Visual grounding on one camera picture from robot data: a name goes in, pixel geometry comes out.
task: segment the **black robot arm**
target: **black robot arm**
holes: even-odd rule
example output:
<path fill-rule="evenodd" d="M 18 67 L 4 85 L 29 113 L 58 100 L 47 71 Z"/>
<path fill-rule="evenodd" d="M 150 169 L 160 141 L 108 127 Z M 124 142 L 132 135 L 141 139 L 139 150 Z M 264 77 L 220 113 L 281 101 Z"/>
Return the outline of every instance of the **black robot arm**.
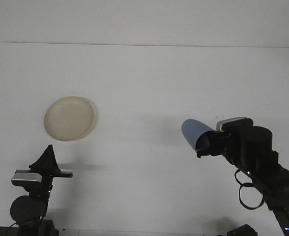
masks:
<path fill-rule="evenodd" d="M 23 187 L 29 195 L 17 198 L 11 206 L 11 217 L 19 225 L 18 235 L 57 235 L 52 221 L 42 221 L 46 216 L 50 192 L 53 188 L 54 177 L 72 177 L 72 172 L 60 171 L 52 145 L 49 145 L 41 157 L 32 165 L 30 170 L 16 170 L 11 182 Z"/>
<path fill-rule="evenodd" d="M 223 155 L 251 178 L 284 235 L 289 236 L 289 171 L 278 163 L 278 153 L 272 150 L 271 131 L 253 126 L 249 118 L 223 120 L 217 131 L 200 136 L 195 149 L 198 157 Z"/>

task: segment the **white table surface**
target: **white table surface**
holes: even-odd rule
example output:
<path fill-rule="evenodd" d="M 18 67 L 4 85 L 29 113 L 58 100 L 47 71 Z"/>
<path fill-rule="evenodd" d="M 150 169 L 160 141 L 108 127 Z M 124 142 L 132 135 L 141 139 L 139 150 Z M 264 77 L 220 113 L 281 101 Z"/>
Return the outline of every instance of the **white table surface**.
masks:
<path fill-rule="evenodd" d="M 70 95 L 88 98 L 97 119 L 85 138 L 56 141 L 43 118 Z M 215 127 L 238 116 L 273 132 L 289 169 L 289 49 L 0 43 L 0 225 L 26 194 L 10 183 L 15 169 L 53 144 L 74 172 L 54 180 L 57 228 L 214 235 L 247 223 L 281 235 L 266 206 L 241 207 L 235 167 L 197 159 L 181 134 L 188 118 Z M 244 201 L 260 195 L 244 190 Z"/>

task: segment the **black cable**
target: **black cable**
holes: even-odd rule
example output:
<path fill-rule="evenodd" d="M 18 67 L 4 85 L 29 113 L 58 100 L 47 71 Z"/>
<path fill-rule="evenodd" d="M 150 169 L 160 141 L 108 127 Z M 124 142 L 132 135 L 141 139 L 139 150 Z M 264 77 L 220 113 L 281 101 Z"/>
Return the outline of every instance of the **black cable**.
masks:
<path fill-rule="evenodd" d="M 13 226 L 13 225 L 16 225 L 16 224 L 17 224 L 17 222 L 15 222 L 14 224 L 11 224 L 11 225 L 7 228 L 4 236 L 7 236 L 7 233 L 8 233 L 8 231 L 9 231 L 9 229 L 11 229 L 12 226 Z"/>
<path fill-rule="evenodd" d="M 264 204 L 264 197 L 263 197 L 263 196 L 262 196 L 262 199 L 261 199 L 260 204 L 259 204 L 257 207 L 247 206 L 247 205 L 242 201 L 242 198 L 241 198 L 241 189 L 242 189 L 242 187 L 254 188 L 255 186 L 253 185 L 253 183 L 242 183 L 241 181 L 239 181 L 238 178 L 236 177 L 236 174 L 239 173 L 239 172 L 240 172 L 240 169 L 235 172 L 234 177 L 235 177 L 237 183 L 240 185 L 239 190 L 238 190 L 238 199 L 239 199 L 240 204 L 241 204 L 244 208 L 246 208 L 246 209 L 248 209 L 248 210 L 255 210 L 255 209 L 261 207 L 261 206 Z"/>

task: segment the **white wall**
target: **white wall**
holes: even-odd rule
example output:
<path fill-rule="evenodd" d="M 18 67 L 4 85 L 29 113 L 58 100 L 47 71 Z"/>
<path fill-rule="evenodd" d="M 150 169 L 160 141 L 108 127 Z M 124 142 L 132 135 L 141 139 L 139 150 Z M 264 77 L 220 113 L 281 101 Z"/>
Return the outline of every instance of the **white wall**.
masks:
<path fill-rule="evenodd" d="M 289 47 L 289 0 L 0 0 L 0 41 Z"/>
<path fill-rule="evenodd" d="M 266 206 L 241 207 L 235 168 L 197 159 L 180 127 L 250 117 L 289 169 L 289 48 L 233 47 L 289 47 L 289 1 L 0 1 L 0 41 L 231 46 L 0 43 L 0 225 L 26 194 L 10 183 L 15 169 L 53 144 L 74 172 L 54 180 L 47 217 L 58 228 L 224 234 L 247 223 L 282 234 Z M 69 95 L 91 100 L 97 119 L 87 137 L 59 142 L 43 118 Z"/>

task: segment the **paper plate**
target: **paper plate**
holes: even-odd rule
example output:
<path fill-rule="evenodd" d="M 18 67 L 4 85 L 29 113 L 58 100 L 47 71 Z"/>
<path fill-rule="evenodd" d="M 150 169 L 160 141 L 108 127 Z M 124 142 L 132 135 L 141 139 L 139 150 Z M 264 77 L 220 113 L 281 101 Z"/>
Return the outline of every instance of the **paper plate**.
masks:
<path fill-rule="evenodd" d="M 93 119 L 93 108 L 86 99 L 64 97 L 48 109 L 44 125 L 48 134 L 54 139 L 73 141 L 89 132 Z"/>

